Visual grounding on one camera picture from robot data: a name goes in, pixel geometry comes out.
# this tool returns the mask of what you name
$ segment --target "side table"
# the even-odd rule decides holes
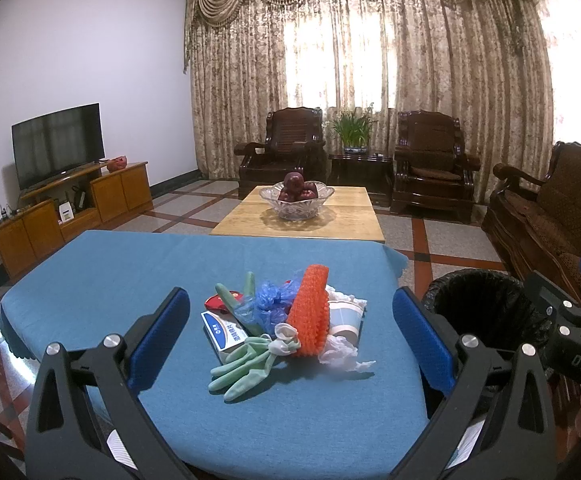
[[[329,186],[365,187],[371,202],[381,207],[390,207],[395,174],[393,158],[382,153],[370,155],[347,155],[333,153]]]

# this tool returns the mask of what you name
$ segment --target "tv screen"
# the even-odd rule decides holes
[[[104,158],[99,104],[44,115],[13,126],[20,189]]]

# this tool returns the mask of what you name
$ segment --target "orange fruit net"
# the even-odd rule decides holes
[[[301,348],[293,355],[316,356],[324,348],[330,324],[328,267],[311,265],[301,280],[286,323],[297,329]]]

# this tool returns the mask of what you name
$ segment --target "blue plastic bag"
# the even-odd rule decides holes
[[[302,276],[303,272],[296,272],[293,279],[282,286],[268,281],[262,282],[256,288],[254,296],[242,299],[242,304],[234,311],[235,317],[242,324],[257,323],[274,338],[275,325],[286,321]]]

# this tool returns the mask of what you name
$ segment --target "metal bolt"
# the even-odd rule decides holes
[[[522,352],[524,352],[525,355],[528,355],[528,357],[533,357],[535,355],[535,346],[524,343],[522,345]]]
[[[46,354],[48,355],[55,355],[59,353],[59,343],[51,343],[46,347]]]
[[[117,334],[109,334],[104,338],[106,348],[115,348],[122,341],[122,337]]]
[[[471,334],[466,334],[461,337],[461,343],[466,348],[475,348],[479,344],[479,340]]]

